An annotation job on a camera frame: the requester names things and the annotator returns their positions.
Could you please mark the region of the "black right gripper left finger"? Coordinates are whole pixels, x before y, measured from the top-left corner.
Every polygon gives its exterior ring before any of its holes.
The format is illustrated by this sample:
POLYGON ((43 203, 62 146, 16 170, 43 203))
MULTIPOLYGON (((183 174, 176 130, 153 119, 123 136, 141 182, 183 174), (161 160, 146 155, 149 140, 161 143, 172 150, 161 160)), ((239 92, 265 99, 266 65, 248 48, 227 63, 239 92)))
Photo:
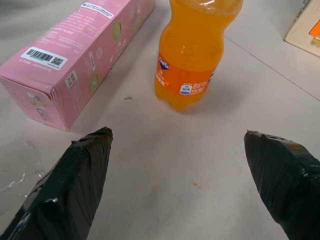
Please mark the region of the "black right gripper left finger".
POLYGON ((99 207, 113 132, 103 127, 72 141, 34 186, 2 240, 85 240, 99 207))

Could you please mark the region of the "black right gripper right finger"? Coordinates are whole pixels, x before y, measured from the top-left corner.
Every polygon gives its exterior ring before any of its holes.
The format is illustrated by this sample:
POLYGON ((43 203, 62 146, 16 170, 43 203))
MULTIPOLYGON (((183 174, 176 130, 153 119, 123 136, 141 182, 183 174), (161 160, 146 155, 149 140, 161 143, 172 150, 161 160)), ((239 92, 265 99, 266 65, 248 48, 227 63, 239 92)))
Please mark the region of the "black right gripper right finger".
POLYGON ((249 130, 247 163, 262 202, 290 240, 320 238, 320 161, 303 145, 249 130))

